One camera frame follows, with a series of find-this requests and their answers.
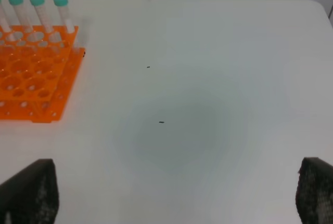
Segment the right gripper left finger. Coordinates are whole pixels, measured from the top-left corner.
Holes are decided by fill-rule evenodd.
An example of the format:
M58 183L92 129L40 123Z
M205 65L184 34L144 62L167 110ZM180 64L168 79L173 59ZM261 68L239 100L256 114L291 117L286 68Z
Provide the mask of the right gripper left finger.
M52 159L36 160L1 184L1 223L55 223L58 210Z

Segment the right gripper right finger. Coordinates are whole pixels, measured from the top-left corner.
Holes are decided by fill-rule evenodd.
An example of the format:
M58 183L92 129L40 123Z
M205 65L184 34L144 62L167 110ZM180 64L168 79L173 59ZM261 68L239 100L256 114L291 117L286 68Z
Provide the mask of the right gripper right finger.
M302 223L332 223L332 165L317 157L302 160L296 208Z

